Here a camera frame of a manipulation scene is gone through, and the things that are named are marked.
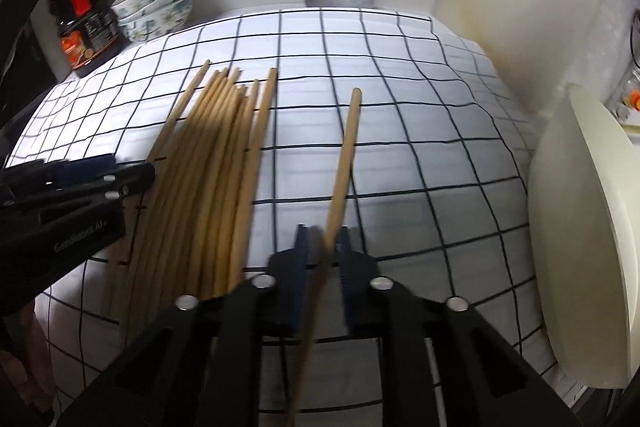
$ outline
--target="black wire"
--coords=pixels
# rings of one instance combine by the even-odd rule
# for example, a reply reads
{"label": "black wire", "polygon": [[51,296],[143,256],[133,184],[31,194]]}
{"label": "black wire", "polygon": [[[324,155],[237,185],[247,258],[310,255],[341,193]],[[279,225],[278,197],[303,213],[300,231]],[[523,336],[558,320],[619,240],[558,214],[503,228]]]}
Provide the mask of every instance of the black wire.
{"label": "black wire", "polygon": [[631,58],[634,60],[636,68],[640,70],[640,64],[636,59],[636,52],[634,51],[634,30],[636,29],[636,22],[640,22],[640,10],[636,10],[634,18],[631,21],[631,32],[629,33],[629,46],[631,47]]}

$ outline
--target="black grid line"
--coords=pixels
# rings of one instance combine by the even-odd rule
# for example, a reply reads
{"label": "black grid line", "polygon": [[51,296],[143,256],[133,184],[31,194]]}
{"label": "black grid line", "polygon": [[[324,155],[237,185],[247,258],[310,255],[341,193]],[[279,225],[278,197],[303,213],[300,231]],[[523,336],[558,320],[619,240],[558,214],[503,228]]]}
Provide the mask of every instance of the black grid line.
{"label": "black grid line", "polygon": [[[380,405],[382,403],[382,399],[377,400],[369,400],[366,402],[358,402],[358,403],[350,403],[348,405],[337,405],[335,407],[315,407],[309,409],[300,409],[298,411],[299,414],[310,414],[310,413],[319,413],[319,412],[338,412],[338,411],[348,411],[351,409],[360,409],[362,407],[371,407],[373,405]],[[259,413],[262,414],[284,414],[286,411],[284,409],[259,409]]]}
{"label": "black grid line", "polygon": [[98,369],[97,367],[95,367],[95,365],[90,364],[89,362],[83,362],[80,358],[76,357],[75,355],[71,354],[70,352],[68,352],[66,349],[62,349],[62,347],[58,346],[57,344],[54,344],[53,342],[51,342],[51,340],[47,339],[47,344],[49,344],[49,347],[53,347],[56,351],[59,351],[60,353],[62,353],[63,355],[66,355],[67,357],[69,357],[72,360],[75,360],[78,363],[82,364],[82,367],[88,367],[89,369],[92,369],[93,371],[95,371],[96,373],[101,373],[102,371],[100,369]]}
{"label": "black grid line", "polygon": [[[497,94],[493,89],[491,89],[489,86],[487,86],[486,82],[482,79],[482,75],[480,74],[480,70],[478,68],[478,61],[476,60],[476,56],[475,55],[471,55],[471,57],[474,60],[474,65],[476,67],[476,75],[478,76],[478,78],[480,79],[480,82],[482,82],[482,85],[484,87],[486,87],[486,89],[495,97],[495,101],[498,104],[498,107],[501,108],[501,110],[504,111],[504,113],[509,117],[508,120],[511,121],[511,123],[513,123],[513,126],[515,127],[516,132],[518,133],[518,135],[520,136],[520,139],[522,140],[522,142],[524,143],[525,147],[527,146],[527,142],[524,139],[524,136],[522,135],[520,128],[516,125],[516,122],[520,122],[523,123],[521,120],[514,120],[509,111],[507,111],[507,109],[504,107],[504,105],[502,104],[502,102],[500,101],[501,98],[505,99],[505,100],[509,100],[507,97],[502,96],[500,94]],[[516,166],[516,169],[518,170],[518,172],[520,172],[520,166],[518,165],[518,162],[516,162],[516,158],[513,155],[513,152],[511,152],[511,148],[507,147],[507,150],[509,150],[509,152],[511,153],[511,157],[513,158],[513,163]],[[524,188],[525,193],[527,192],[527,184],[524,182],[524,179],[522,180],[522,187]]]}
{"label": "black grid line", "polygon": [[[282,30],[282,13],[278,13],[278,44],[277,44],[277,56],[276,56],[276,67],[280,68],[280,52],[282,50],[282,35],[280,35],[280,31]],[[276,81],[276,85],[274,87],[273,100],[272,105],[278,107],[278,84]],[[278,143],[278,112],[273,111],[273,114],[270,113],[270,116],[273,118],[273,146],[275,147]],[[273,251],[278,251],[278,208],[276,204],[277,193],[278,193],[278,180],[276,176],[276,167],[278,165],[276,150],[273,150],[271,154],[271,194],[273,195],[273,201],[271,202],[271,241],[273,242]],[[287,370],[287,349],[284,346],[284,338],[279,338],[279,348],[278,355],[280,357],[280,376],[282,379],[282,389],[284,391],[284,400],[286,407],[289,406],[290,397],[291,397],[291,389],[289,384],[289,373]]]}
{"label": "black grid line", "polygon": [[71,396],[69,393],[67,393],[64,389],[62,389],[60,386],[56,386],[56,393],[62,393],[63,395],[65,395],[67,398],[71,399],[71,400],[75,400],[76,397],[75,396]]}
{"label": "black grid line", "polygon": [[84,349],[82,349],[82,316],[84,315],[84,277],[86,276],[86,264],[82,267],[82,283],[80,285],[80,314],[78,317],[78,346],[80,349],[80,363],[82,364],[82,385],[86,389],[86,362],[84,361]]}
{"label": "black grid line", "polygon": [[72,310],[78,311],[78,312],[82,312],[85,315],[89,315],[90,317],[93,317],[94,319],[98,319],[101,320],[103,322],[107,322],[109,324],[113,324],[114,326],[117,326],[120,324],[119,321],[112,319],[110,317],[105,317],[104,315],[99,315],[97,313],[94,312],[90,312],[89,310],[81,310],[78,306],[74,306],[71,303],[68,303],[66,301],[63,301],[62,299],[58,299],[55,295],[53,295],[52,293],[47,293],[47,292],[42,292],[42,294],[46,297],[48,297],[49,299],[51,299],[54,302],[57,302],[58,304],[62,304],[63,306],[66,306],[67,308],[71,308]]}
{"label": "black grid line", "polygon": [[[49,286],[49,294],[51,293],[52,287]],[[51,299],[47,302],[47,350],[49,351],[49,360],[51,360],[51,344],[49,343],[49,339],[51,338]],[[62,402],[60,402],[60,395],[58,394],[58,387],[56,386],[56,399],[58,401],[58,407],[60,407],[60,412],[62,413]]]}
{"label": "black grid line", "polygon": [[[198,32],[198,37],[200,37],[203,28],[204,28],[204,26]],[[162,43],[162,48],[163,49],[166,46],[166,43],[168,42],[168,40],[169,40],[169,38],[166,38],[164,40],[164,42]],[[180,89],[175,93],[174,101],[171,103],[171,107],[169,108],[169,112],[167,113],[167,115],[171,114],[171,111],[174,110],[174,106],[178,102],[178,97],[180,96],[180,93],[182,93],[183,90],[184,90],[184,84],[187,81],[188,72],[193,67],[193,61],[195,60],[197,49],[198,49],[198,42],[196,42],[196,44],[193,47],[193,54],[191,55],[191,61],[190,61],[189,68],[186,68],[186,73],[184,74],[184,77],[182,78],[182,83],[180,84]],[[160,55],[160,57],[158,57],[158,62],[156,63],[156,67],[154,69],[154,74],[151,76],[151,80],[149,80],[149,83],[145,87],[145,90],[144,90],[142,96],[140,97],[140,100],[138,100],[138,105],[136,105],[136,110],[137,110],[137,108],[140,107],[140,102],[144,99],[144,94],[146,93],[146,90],[149,88],[149,86],[151,86],[151,82],[153,81],[153,77],[158,71],[158,67],[160,65],[161,57],[162,57],[162,55]],[[133,118],[133,115],[135,113],[136,113],[135,110],[131,113],[131,115],[129,117],[129,121],[127,121],[127,126],[130,124],[131,118]],[[118,144],[116,145],[116,152],[118,151],[118,149],[119,149],[119,147],[120,147],[120,145],[122,143],[122,138],[124,137],[124,134],[127,132],[126,131],[127,130],[127,126],[125,126],[124,130],[122,131],[122,134],[120,135],[120,139],[118,140]],[[146,197],[146,191],[141,194],[141,196],[140,196],[140,204],[136,206],[136,219],[134,220],[134,223],[133,223],[133,230],[132,230],[132,233],[131,233],[131,241],[129,241],[129,251],[127,251],[127,261],[126,261],[126,263],[124,263],[125,266],[129,266],[129,264],[131,262],[131,256],[133,254],[134,243],[136,241],[136,237],[138,235],[138,230],[140,228],[140,220],[142,219],[142,212],[146,209],[146,206],[143,205],[143,203],[145,201],[145,197]]]}
{"label": "black grid line", "polygon": [[554,363],[552,363],[549,367],[547,367],[542,373],[540,373],[540,376],[544,377],[549,371],[551,371],[554,367],[556,367],[556,365],[558,365],[557,360]]}
{"label": "black grid line", "polygon": [[[470,52],[470,53],[471,53],[471,50],[470,50],[470,49],[468,49],[468,48],[466,47],[465,41],[464,41],[463,39],[460,39],[460,40],[462,41],[463,46],[465,46],[465,48],[466,48],[466,49],[465,49],[465,51],[468,51],[468,52]],[[445,58],[445,61],[446,61],[446,60],[447,60],[447,55],[446,55],[446,54],[445,54],[445,52],[444,52],[444,48],[442,49],[442,54],[444,55],[444,58]],[[518,165],[518,162],[516,161],[516,158],[515,158],[515,156],[513,155],[513,151],[512,151],[512,150],[511,150],[511,148],[507,145],[507,142],[505,142],[504,138],[502,137],[502,133],[500,133],[500,130],[498,130],[498,126],[495,124],[495,120],[509,120],[509,121],[511,121],[511,123],[513,123],[513,126],[514,126],[516,129],[518,129],[518,126],[516,126],[516,124],[515,124],[515,123],[516,123],[516,121],[520,121],[520,120],[513,120],[513,118],[511,118],[510,114],[505,110],[505,108],[502,106],[502,104],[500,103],[500,101],[499,101],[499,99],[498,99],[497,97],[504,98],[504,99],[507,99],[507,98],[506,98],[506,97],[504,97],[504,96],[503,96],[503,95],[501,95],[501,94],[497,94],[497,93],[496,93],[496,92],[494,92],[494,91],[493,91],[489,86],[487,86],[487,85],[486,85],[486,83],[485,83],[485,82],[484,82],[484,80],[482,79],[482,75],[480,75],[480,71],[479,71],[479,69],[478,69],[478,62],[476,61],[476,56],[475,56],[475,55],[473,55],[473,54],[472,54],[471,56],[472,56],[472,58],[473,58],[473,60],[474,60],[474,65],[475,65],[475,67],[476,67],[476,73],[468,73],[468,72],[467,72],[467,73],[468,73],[468,74],[473,74],[473,75],[478,76],[478,78],[479,78],[479,79],[480,79],[480,81],[482,82],[482,85],[483,85],[484,87],[486,87],[486,89],[487,89],[487,90],[488,90],[492,95],[494,95],[494,96],[496,97],[496,102],[498,103],[498,106],[499,106],[499,107],[504,111],[504,113],[505,113],[509,118],[500,118],[500,117],[497,117],[497,116],[494,116],[494,115],[490,114],[490,113],[489,113],[489,112],[488,112],[484,107],[482,107],[482,104],[481,104],[481,103],[478,103],[478,101],[476,100],[476,96],[475,96],[475,94],[474,94],[473,90],[472,90],[472,89],[469,87],[469,85],[467,84],[467,87],[468,87],[468,89],[469,89],[469,92],[471,93],[471,97],[473,97],[473,99],[474,99],[474,100],[476,100],[476,104],[478,105],[478,107],[479,107],[480,109],[482,109],[482,110],[487,114],[487,116],[491,119],[491,122],[492,122],[492,125],[494,126],[495,132],[498,134],[498,136],[500,137],[500,140],[501,140],[502,144],[504,145],[504,147],[507,149],[507,151],[508,151],[508,152],[509,152],[509,154],[511,155],[511,160],[513,161],[513,165],[514,165],[514,167],[516,168],[516,171],[518,172],[518,175],[519,175],[520,180],[521,180],[521,182],[522,182],[522,187],[524,188],[524,191],[525,191],[525,193],[527,194],[527,184],[525,183],[525,181],[524,181],[524,179],[523,179],[523,177],[522,177],[522,174],[521,174],[521,172],[520,172],[520,165]],[[520,138],[522,139],[522,142],[526,144],[526,142],[524,141],[524,138],[522,138],[522,134],[520,134]]]}
{"label": "black grid line", "polygon": [[[422,183],[422,188],[423,188],[423,191],[424,191],[424,193],[425,193],[425,195],[427,197],[427,203],[429,205],[429,209],[431,211],[431,215],[433,216],[433,220],[434,220],[435,227],[436,227],[436,232],[438,234],[439,244],[440,245],[444,245],[445,241],[444,241],[444,236],[442,234],[442,228],[440,227],[440,223],[438,222],[438,218],[436,216],[436,211],[435,211],[435,207],[433,205],[433,201],[431,200],[429,191],[427,189],[426,182],[424,181],[424,174],[422,172],[422,166],[420,165],[420,160],[418,159],[418,154],[417,154],[417,152],[415,152],[415,147],[411,143],[411,139],[409,137],[409,131],[407,129],[407,126],[406,126],[406,123],[404,121],[404,118],[402,117],[402,112],[400,111],[400,108],[398,107],[398,100],[396,100],[396,97],[395,97],[393,91],[391,90],[391,88],[389,87],[388,82],[386,81],[385,75],[382,73],[382,70],[380,70],[380,66],[378,65],[378,62],[376,61],[376,57],[374,57],[374,55],[373,55],[373,53],[371,51],[371,45],[370,45],[370,42],[369,42],[369,38],[367,37],[367,28],[366,28],[366,26],[364,24],[364,20],[362,18],[362,12],[360,12],[359,18],[360,18],[360,25],[362,26],[362,32],[364,34],[365,42],[367,44],[367,49],[369,51],[369,57],[371,58],[371,60],[373,60],[373,63],[375,65],[376,69],[378,70],[378,74],[382,78],[382,80],[383,80],[383,82],[385,84],[386,90],[388,91],[389,96],[391,97],[391,100],[394,101],[394,107],[396,108],[396,114],[398,115],[398,118],[400,120],[400,124],[402,126],[402,132],[404,133],[404,136],[406,137],[407,142],[409,142],[409,147],[411,147],[411,152],[412,152],[412,155],[414,157],[414,162],[415,162],[415,168],[417,169],[418,174],[420,176],[420,181]],[[453,273],[451,271],[451,263],[450,263],[449,255],[447,254],[447,250],[446,249],[443,250],[443,254],[444,254],[444,261],[445,261],[445,264],[446,264],[446,267],[447,267],[447,278],[449,280],[449,290],[450,290],[451,295],[453,296],[453,295],[456,294],[456,289],[455,289],[455,286],[454,286],[454,283],[453,283]]]}
{"label": "black grid line", "polygon": [[[404,35],[404,31],[402,30],[402,27],[400,25],[400,15],[398,15],[398,29]],[[431,21],[431,32],[433,33],[433,20]],[[438,42],[440,43],[440,47],[442,48],[442,56],[444,58],[444,61],[447,64],[447,66],[449,66],[449,62],[447,60],[447,54],[444,51],[444,47],[442,47],[442,42],[440,41],[440,38],[438,38]],[[411,57],[412,56],[411,50],[409,49],[409,45],[406,43],[406,41],[405,41],[405,45],[406,45],[407,53],[409,53],[409,57]],[[415,68],[418,71],[420,71],[420,68],[417,65],[416,65]],[[437,90],[436,90],[436,95],[440,99],[440,101],[442,102],[442,97],[440,96],[440,93]],[[453,118],[453,116],[451,114],[451,111],[449,110],[449,107],[445,107],[445,110],[447,111],[447,114],[449,115],[449,119],[451,121],[451,124],[453,125],[453,127],[455,127],[456,132],[458,133],[458,135],[462,139],[462,134],[460,133],[458,124],[456,123],[455,119]],[[487,115],[489,116],[489,118],[492,119],[492,122],[493,122],[493,117],[488,113],[487,113]],[[465,149],[465,153],[466,153],[466,156],[469,159],[469,163],[471,165],[471,169],[474,172],[474,176],[476,178],[476,181],[478,181],[478,183],[479,183],[480,182],[480,178],[478,176],[478,170],[476,169],[476,165],[474,164],[474,162],[473,162],[473,160],[471,158],[471,155],[469,154],[469,149],[467,148],[464,140],[462,141],[462,147]],[[525,185],[522,177],[520,177],[520,180],[522,181],[523,185]],[[482,185],[480,186],[480,191],[482,192],[482,197],[484,198],[484,201],[486,202],[487,206],[489,207],[492,219],[494,220],[494,223],[495,223],[495,228],[497,230],[500,230],[500,224],[498,223],[498,218],[495,215],[494,208],[492,207],[491,202],[489,201],[489,197],[487,197],[486,191],[484,190],[484,187]],[[515,290],[514,285],[513,285],[513,275],[511,274],[511,267],[509,266],[509,259],[507,257],[507,250],[506,250],[506,247],[504,245],[504,238],[502,237],[501,233],[498,234],[498,238],[500,239],[500,249],[502,250],[502,258],[504,259],[504,264],[506,266],[507,274],[509,276],[509,282],[511,283],[511,288],[512,288],[511,291],[513,293],[513,306],[514,306],[515,317],[516,317],[516,326],[517,326],[517,329],[518,329],[518,341],[520,343],[519,344],[519,348],[520,348],[519,351],[520,351],[520,355],[522,355],[522,328],[520,326],[520,309],[519,309],[519,306],[518,306],[518,296],[516,294],[516,290]]]}
{"label": "black grid line", "polygon": [[[245,83],[246,81],[241,81],[238,82],[238,84],[242,84]],[[199,90],[204,89],[204,86],[199,87],[195,90],[195,92],[198,92]],[[135,113],[136,109],[138,108],[138,106],[140,105],[140,102],[142,102],[143,100],[154,100],[156,98],[165,98],[167,96],[171,96],[172,94],[174,95],[178,95],[182,93],[181,90],[175,91],[175,92],[170,92],[167,94],[156,94],[153,96],[150,96],[148,98],[144,98],[144,94],[142,95],[142,98],[140,98],[137,101],[132,101],[132,102],[120,102],[120,103],[115,103],[110,105],[108,108],[106,109],[101,109],[100,111],[96,111],[96,112],[90,112],[85,116],[78,116],[77,118],[74,118],[73,120],[68,120],[65,121],[65,123],[59,123],[56,125],[51,125],[50,127],[47,128],[47,130],[53,130],[53,129],[57,129],[59,127],[64,127],[65,125],[68,125],[70,123],[76,123],[77,121],[82,121],[85,118],[89,117],[89,116],[95,116],[97,114],[102,114],[104,112],[106,112],[108,109],[113,109],[115,107],[124,107],[125,105],[136,105],[136,108],[134,109],[131,117],[129,118],[129,121],[131,120],[133,114]],[[440,107],[442,104],[439,103],[434,103],[434,102],[413,102],[410,100],[404,100],[401,102],[398,102],[400,105],[433,105],[436,107]],[[394,105],[392,102],[377,102],[377,103],[362,103],[360,104],[362,107],[386,107],[386,106],[391,106]],[[467,103],[447,103],[445,104],[448,107],[468,107],[469,105],[476,105],[476,102],[467,102]],[[274,106],[274,107],[270,107],[270,111],[277,111],[277,110],[295,110],[295,109],[332,109],[334,107],[349,107],[349,104],[347,103],[335,103],[335,104],[318,104],[318,105],[286,105],[286,106]],[[182,121],[185,120],[186,117],[180,117],[178,118],[177,121]],[[147,123],[145,124],[146,127],[151,127],[154,125],[162,125],[164,122],[162,121],[158,121],[157,123]],[[107,133],[111,133],[111,132],[115,132],[118,130],[122,130],[122,129],[130,129],[130,128],[135,128],[135,127],[130,127],[129,123],[126,124],[126,126],[121,127],[121,128],[116,128],[116,129],[111,129],[109,131],[103,131],[103,134],[107,134]],[[38,134],[32,134],[32,135],[24,135],[25,138],[36,138],[38,137]],[[64,147],[67,144],[63,144],[63,145],[54,145],[50,150],[56,149],[57,147]]]}
{"label": "black grid line", "polygon": [[[331,80],[332,95],[334,96],[334,102],[335,102],[334,107],[338,117],[338,124],[340,125],[340,134],[342,135],[342,137],[344,137],[344,122],[342,121],[340,103],[338,102],[338,92],[335,87],[335,77],[332,71],[331,61],[329,60],[329,53],[326,45],[326,35],[324,32],[324,16],[322,15],[322,9],[319,10],[318,15],[319,15],[319,21],[320,21],[320,29],[322,33],[322,48],[324,50],[324,60],[326,63],[327,71],[329,73],[329,79]],[[351,185],[351,190],[353,191],[353,200],[354,200],[355,210],[356,210],[356,219],[358,220],[358,229],[360,230],[360,244],[362,245],[362,253],[365,253],[368,255],[369,251],[367,250],[367,240],[364,235],[364,227],[362,225],[362,214],[360,212],[360,204],[358,202],[358,191],[356,190],[356,182],[353,177],[353,166],[351,166],[349,169],[349,181]]]}

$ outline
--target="chopstick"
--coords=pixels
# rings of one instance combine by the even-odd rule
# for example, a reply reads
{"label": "chopstick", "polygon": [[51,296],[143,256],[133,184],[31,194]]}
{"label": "chopstick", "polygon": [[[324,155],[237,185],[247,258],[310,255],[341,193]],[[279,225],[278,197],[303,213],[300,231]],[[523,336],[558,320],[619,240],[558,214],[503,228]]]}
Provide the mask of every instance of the chopstick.
{"label": "chopstick", "polygon": [[[195,208],[195,233],[192,241],[184,242],[188,248],[190,247],[191,258],[198,257],[202,259],[204,251],[206,251],[209,246],[206,245],[207,230],[210,227],[211,216],[215,213],[216,206],[222,203],[220,201],[223,194],[223,190],[221,190],[221,188],[223,188],[222,178],[228,174],[228,172],[223,170],[223,165],[228,150],[230,149],[230,137],[234,131],[234,122],[237,121],[237,114],[239,107],[241,107],[242,99],[244,99],[245,90],[246,87],[244,86],[232,90],[231,100],[228,102],[225,112],[220,117],[220,130],[216,135],[209,163],[206,172],[204,172],[204,179],[200,182],[204,184],[204,186],[198,190],[200,196],[199,204],[196,204]],[[191,259],[188,259],[184,266],[187,267],[190,265]],[[165,289],[168,290],[169,286],[171,286],[171,283],[169,283]]]}
{"label": "chopstick", "polygon": [[148,246],[149,263],[146,266],[142,286],[138,299],[139,303],[134,309],[137,313],[131,315],[132,333],[136,335],[147,324],[150,316],[159,306],[162,295],[162,281],[170,264],[172,247],[176,235],[180,237],[180,227],[184,218],[190,214],[189,204],[197,195],[197,183],[202,177],[205,168],[206,155],[210,148],[204,144],[210,144],[215,138],[221,111],[230,103],[234,85],[228,79],[222,79],[222,87],[210,97],[207,105],[201,108],[200,118],[194,124],[194,131],[185,135],[182,151],[178,153],[179,168],[171,172],[171,183],[166,192],[168,202],[158,214],[156,221],[158,227],[156,235]]}
{"label": "chopstick", "polygon": [[[204,64],[200,67],[200,69],[196,72],[196,74],[193,75],[193,79],[191,79],[191,82],[187,86],[187,89],[185,89],[185,91],[180,95],[180,98],[178,99],[177,103],[174,105],[174,108],[172,108],[166,121],[164,122],[164,124],[162,124],[160,133],[158,134],[158,137],[156,137],[156,141],[154,142],[153,146],[151,147],[151,150],[146,156],[146,161],[148,163],[153,163],[154,161],[156,161],[156,158],[159,156],[162,149],[164,149],[164,146],[166,145],[167,141],[169,140],[169,137],[172,135],[175,129],[175,124],[178,118],[180,118],[180,116],[182,115],[182,112],[187,107],[188,103],[191,102],[193,93],[202,82],[202,79],[204,78],[205,74],[207,74],[207,71],[209,70],[210,65],[211,65],[211,62],[209,60],[205,60]],[[116,286],[116,274],[117,274],[118,262],[127,260],[129,250],[130,250],[130,240],[132,235],[132,228],[133,228],[132,225],[133,225],[135,210],[137,206],[140,206],[140,204],[142,204],[142,198],[143,198],[143,195],[140,195],[138,197],[137,205],[132,204],[132,201],[127,202],[129,204],[126,205],[125,211],[124,211],[127,235],[121,240],[116,241],[116,243],[110,248],[107,282],[104,286],[104,291],[102,293],[102,304],[100,306],[100,312],[102,313],[102,315],[105,315],[105,316],[110,316],[111,312],[113,311],[112,309],[113,308],[112,306],[113,292]]]}
{"label": "chopstick", "polygon": [[238,142],[232,152],[231,165],[229,167],[229,179],[225,190],[225,198],[222,204],[220,227],[217,231],[209,229],[207,244],[216,247],[215,257],[209,253],[212,266],[207,266],[205,273],[213,272],[213,296],[217,297],[226,292],[229,277],[229,261],[231,254],[231,241],[234,231],[236,208],[238,207],[239,187],[242,181],[242,172],[245,162],[245,148],[249,142],[251,127],[254,121],[255,102],[258,98],[260,82],[256,79],[242,108],[242,117],[239,125]]}
{"label": "chopstick", "polygon": [[151,200],[149,201],[147,208],[148,211],[146,213],[146,219],[142,221],[142,225],[140,227],[140,231],[136,235],[136,240],[133,244],[133,250],[131,255],[131,263],[129,266],[129,278],[127,280],[127,286],[124,292],[124,302],[122,303],[122,333],[123,333],[123,341],[126,342],[129,339],[129,332],[132,327],[132,307],[135,308],[136,302],[135,297],[139,295],[141,291],[141,286],[144,285],[143,274],[146,271],[146,264],[148,263],[148,258],[146,254],[148,250],[145,249],[146,241],[148,239],[149,225],[154,222],[154,218],[158,216],[158,214],[162,211],[163,206],[166,204],[166,198],[168,197],[168,187],[171,186],[172,183],[172,175],[177,170],[176,167],[180,165],[180,149],[183,148],[184,140],[183,138],[187,136],[190,132],[190,129],[196,126],[199,123],[199,120],[202,115],[203,107],[209,102],[212,96],[217,96],[220,90],[222,89],[223,83],[222,79],[226,76],[226,70],[223,71],[215,71],[207,83],[207,86],[202,91],[194,107],[191,109],[187,120],[183,128],[181,129],[180,135],[177,136],[170,148],[170,151],[167,154],[166,165],[164,166],[164,171],[160,176],[159,180],[156,181],[156,187],[151,195]]}
{"label": "chopstick", "polygon": [[309,355],[314,344],[314,334],[318,322],[318,310],[320,298],[326,282],[331,274],[332,258],[335,250],[335,241],[344,220],[346,196],[349,190],[351,165],[355,155],[355,143],[358,138],[358,123],[360,121],[360,104],[362,92],[357,87],[351,91],[351,102],[347,125],[344,130],[344,138],[340,149],[338,169],[335,173],[334,193],[331,198],[329,212],[324,226],[323,248],[318,267],[306,295],[305,310],[303,312],[302,327],[300,333],[300,347],[293,368],[292,393],[287,407],[286,425],[292,427],[296,412],[300,409],[300,399],[308,365]]}
{"label": "chopstick", "polygon": [[258,117],[251,134],[249,152],[246,154],[244,168],[242,169],[242,182],[238,196],[238,208],[231,242],[229,256],[229,277],[226,289],[231,291],[242,282],[242,268],[246,263],[247,247],[249,243],[249,230],[252,221],[252,203],[255,189],[258,184],[258,172],[260,168],[260,156],[262,143],[267,131],[267,123],[271,112],[271,100],[276,87],[278,70],[271,68],[267,77],[267,86],[264,89]]}
{"label": "chopstick", "polygon": [[[231,88],[231,96],[226,107],[221,108],[219,114],[214,115],[211,130],[206,130],[202,137],[199,147],[199,154],[196,156],[195,162],[198,165],[197,174],[190,180],[187,180],[184,194],[194,194],[194,197],[188,198],[188,205],[185,212],[177,213],[177,233],[170,245],[168,265],[165,271],[164,279],[159,283],[161,289],[160,299],[152,301],[149,309],[149,318],[153,318],[157,312],[163,307],[171,304],[172,300],[184,292],[184,284],[186,282],[187,269],[189,263],[190,247],[193,240],[193,230],[190,229],[190,222],[197,216],[201,202],[209,199],[209,204],[213,201],[215,204],[216,183],[220,176],[220,169],[224,159],[226,144],[232,131],[232,125],[238,112],[238,107],[244,98],[245,86],[236,87],[235,83],[240,76],[240,70],[236,68],[229,78]],[[207,148],[206,145],[212,144],[213,147]],[[202,187],[207,185],[208,180],[213,188]],[[212,197],[204,190],[211,190]]]}

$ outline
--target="metal screw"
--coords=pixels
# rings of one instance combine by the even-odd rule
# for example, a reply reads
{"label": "metal screw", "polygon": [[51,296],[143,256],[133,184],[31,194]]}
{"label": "metal screw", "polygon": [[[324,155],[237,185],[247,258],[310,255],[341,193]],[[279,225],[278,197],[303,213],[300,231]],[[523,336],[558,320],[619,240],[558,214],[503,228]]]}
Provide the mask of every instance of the metal screw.
{"label": "metal screw", "polygon": [[447,308],[454,312],[466,312],[469,309],[469,303],[462,297],[450,297],[447,299]]}
{"label": "metal screw", "polygon": [[174,304],[176,308],[187,312],[189,310],[193,310],[198,305],[198,299],[193,295],[180,295],[175,299]]}
{"label": "metal screw", "polygon": [[390,290],[394,287],[394,282],[389,277],[373,277],[369,281],[369,285],[374,290]]}
{"label": "metal screw", "polygon": [[268,273],[256,275],[251,279],[251,284],[256,288],[271,288],[276,283],[276,278]]}

